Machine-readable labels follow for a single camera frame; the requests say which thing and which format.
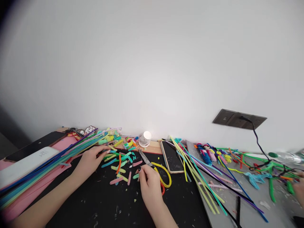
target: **white cup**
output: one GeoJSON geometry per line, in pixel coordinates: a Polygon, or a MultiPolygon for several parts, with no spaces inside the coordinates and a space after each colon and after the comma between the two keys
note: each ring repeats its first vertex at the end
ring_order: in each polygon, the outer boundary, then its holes
{"type": "Polygon", "coordinates": [[[148,147],[150,145],[150,141],[152,139],[152,133],[149,131],[145,131],[143,135],[139,138],[139,145],[141,147],[148,147]]]}

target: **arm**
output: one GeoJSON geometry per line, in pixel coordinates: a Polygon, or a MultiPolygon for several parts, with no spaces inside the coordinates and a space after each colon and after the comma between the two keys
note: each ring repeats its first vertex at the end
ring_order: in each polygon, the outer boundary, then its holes
{"type": "MultiPolygon", "coordinates": [[[[304,177],[304,172],[296,173],[296,175],[304,177]]],[[[299,183],[294,184],[294,191],[301,207],[304,209],[304,178],[301,178],[299,183]]]]}
{"type": "Polygon", "coordinates": [[[73,173],[37,203],[23,212],[11,223],[11,227],[44,227],[64,201],[97,169],[107,151],[96,155],[107,146],[93,147],[83,153],[73,173]]]}
{"type": "Polygon", "coordinates": [[[162,199],[159,173],[148,165],[139,167],[143,201],[157,228],[178,227],[162,199]]]}

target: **power cord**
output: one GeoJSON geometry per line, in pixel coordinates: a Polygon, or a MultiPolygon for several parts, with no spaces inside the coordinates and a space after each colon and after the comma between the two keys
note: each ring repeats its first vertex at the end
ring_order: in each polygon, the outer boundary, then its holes
{"type": "MultiPolygon", "coordinates": [[[[259,137],[257,136],[256,130],[255,130],[255,127],[254,127],[254,123],[253,123],[250,119],[247,119],[247,118],[244,117],[244,116],[241,116],[240,119],[241,119],[241,120],[245,120],[245,121],[247,121],[247,122],[249,122],[249,123],[252,124],[253,133],[254,133],[254,135],[256,136],[256,143],[257,143],[257,145],[259,146],[259,148],[260,148],[260,150],[262,151],[262,153],[266,156],[266,158],[267,158],[267,160],[268,160],[267,162],[265,162],[265,163],[262,164],[262,165],[250,167],[249,170],[250,170],[250,171],[254,171],[254,170],[256,170],[256,169],[258,169],[258,168],[261,168],[261,167],[263,167],[263,166],[267,166],[267,165],[272,161],[272,159],[269,159],[269,157],[267,156],[267,154],[264,152],[264,150],[263,150],[262,147],[260,146],[260,144],[259,144],[259,137]]],[[[296,171],[295,171],[296,169],[297,169],[297,170],[304,171],[304,170],[298,169],[298,168],[293,168],[293,169],[288,169],[288,170],[287,170],[287,169],[286,169],[286,166],[285,166],[283,163],[278,162],[278,161],[276,161],[276,162],[282,164],[282,165],[283,165],[283,168],[284,168],[284,171],[283,171],[282,173],[280,173],[278,176],[282,176],[282,175],[284,175],[284,174],[286,174],[286,173],[288,173],[288,172],[290,172],[290,171],[296,172],[296,171]]]]}
{"type": "Polygon", "coordinates": [[[268,165],[268,164],[271,162],[271,159],[269,159],[269,157],[267,156],[267,154],[264,152],[264,150],[262,149],[262,147],[261,147],[260,144],[259,144],[259,137],[257,136],[256,130],[255,130],[255,127],[254,127],[254,123],[253,123],[250,119],[247,119],[247,118],[244,117],[244,116],[241,116],[240,119],[241,119],[241,120],[245,120],[245,121],[247,121],[247,122],[249,122],[249,123],[252,124],[253,133],[254,133],[254,135],[256,136],[256,143],[257,143],[257,145],[259,146],[259,148],[260,148],[260,150],[262,151],[262,153],[266,156],[266,158],[267,158],[267,160],[268,160],[267,162],[265,162],[265,163],[262,164],[262,165],[253,166],[253,167],[250,167],[250,168],[249,168],[250,171],[254,171],[254,170],[258,169],[258,168],[261,168],[261,167],[263,167],[263,166],[268,165]]]}

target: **electrical outlet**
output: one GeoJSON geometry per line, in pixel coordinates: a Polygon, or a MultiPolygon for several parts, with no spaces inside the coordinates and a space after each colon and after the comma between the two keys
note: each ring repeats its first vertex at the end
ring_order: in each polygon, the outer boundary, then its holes
{"type": "Polygon", "coordinates": [[[266,117],[222,109],[213,120],[213,123],[252,130],[252,124],[246,120],[241,120],[241,116],[251,120],[254,123],[255,129],[267,119],[266,117]]]}
{"type": "MultiPolygon", "coordinates": [[[[260,117],[260,116],[251,116],[250,120],[254,124],[254,129],[257,129],[258,126],[260,126],[267,118],[266,117],[260,117]]],[[[252,130],[252,124],[247,122],[244,126],[244,129],[252,130]]]]}

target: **black phone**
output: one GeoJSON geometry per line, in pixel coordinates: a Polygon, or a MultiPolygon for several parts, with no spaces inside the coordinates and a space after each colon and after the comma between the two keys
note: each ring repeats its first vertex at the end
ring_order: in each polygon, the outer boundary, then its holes
{"type": "Polygon", "coordinates": [[[53,131],[42,138],[36,140],[35,142],[32,142],[31,144],[23,147],[22,149],[16,151],[10,156],[7,156],[5,159],[10,161],[20,161],[21,159],[24,159],[25,157],[31,155],[32,153],[35,153],[36,151],[39,151],[40,149],[52,146],[59,140],[66,137],[66,133],[59,132],[59,131],[53,131]]]}
{"type": "Polygon", "coordinates": [[[176,152],[175,146],[166,141],[161,141],[161,150],[169,173],[184,173],[182,158],[176,152]]]}

